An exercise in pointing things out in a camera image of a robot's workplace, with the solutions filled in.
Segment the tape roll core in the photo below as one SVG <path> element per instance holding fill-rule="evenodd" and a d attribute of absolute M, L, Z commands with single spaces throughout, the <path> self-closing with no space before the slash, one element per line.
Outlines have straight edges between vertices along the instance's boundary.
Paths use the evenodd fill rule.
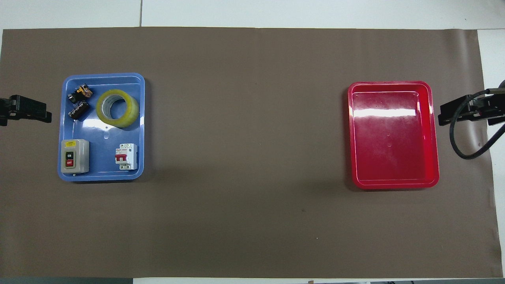
<path fill-rule="evenodd" d="M 126 102 L 126 111 L 118 119 L 112 118 L 112 105 L 118 100 Z M 96 104 L 96 115 L 106 124 L 123 128 L 130 126 L 138 117 L 138 102 L 125 91 L 119 89 L 108 90 L 104 92 Z"/>

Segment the red button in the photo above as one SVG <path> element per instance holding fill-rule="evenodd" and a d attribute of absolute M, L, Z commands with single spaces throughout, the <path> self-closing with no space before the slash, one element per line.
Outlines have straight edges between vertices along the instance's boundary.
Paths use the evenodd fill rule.
<path fill-rule="evenodd" d="M 126 154 L 117 154 L 115 157 L 116 157 L 116 161 L 118 161 L 118 162 L 126 161 Z"/>

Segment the brown table surface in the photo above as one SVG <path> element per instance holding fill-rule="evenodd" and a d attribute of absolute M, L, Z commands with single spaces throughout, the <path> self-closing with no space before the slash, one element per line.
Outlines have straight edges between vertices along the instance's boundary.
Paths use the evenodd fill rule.
<path fill-rule="evenodd" d="M 119 72 L 147 83 L 144 174 L 60 180 L 63 81 Z M 490 156 L 456 156 L 448 127 L 435 187 L 350 181 L 346 89 L 382 80 L 427 82 L 438 114 L 483 89 L 477 32 L 5 30 L 1 97 L 54 118 L 0 129 L 0 275 L 502 276 Z M 484 121 L 457 132 L 487 140 Z"/>

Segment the black cable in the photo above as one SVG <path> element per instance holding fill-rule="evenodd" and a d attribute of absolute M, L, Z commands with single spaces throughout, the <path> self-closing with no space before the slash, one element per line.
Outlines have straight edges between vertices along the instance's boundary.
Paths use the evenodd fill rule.
<path fill-rule="evenodd" d="M 454 152 L 461 158 L 465 160 L 471 160 L 479 157 L 480 155 L 484 154 L 504 133 L 505 133 L 505 124 L 498 129 L 498 131 L 491 137 L 491 139 L 482 146 L 477 152 L 470 154 L 470 155 L 465 155 L 463 154 L 458 146 L 456 145 L 456 140 L 454 139 L 454 125 L 456 124 L 456 121 L 458 120 L 458 117 L 460 116 L 461 111 L 465 106 L 473 99 L 475 99 L 478 96 L 481 96 L 483 94 L 488 94 L 490 91 L 489 89 L 482 90 L 480 92 L 477 92 L 469 97 L 460 104 L 460 106 L 456 109 L 456 112 L 452 116 L 452 119 L 450 121 L 450 127 L 449 127 L 449 139 L 450 139 L 450 144 L 452 145 L 452 148 L 454 149 Z"/>

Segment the white circuit breaker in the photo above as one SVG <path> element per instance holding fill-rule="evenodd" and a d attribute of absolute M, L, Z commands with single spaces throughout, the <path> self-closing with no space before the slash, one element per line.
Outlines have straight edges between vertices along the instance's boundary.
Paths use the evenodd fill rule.
<path fill-rule="evenodd" d="M 62 140 L 61 172 L 85 173 L 89 171 L 89 142 L 84 139 Z"/>
<path fill-rule="evenodd" d="M 116 149 L 116 164 L 120 170 L 136 170 L 137 169 L 137 145 L 133 143 L 120 144 Z"/>

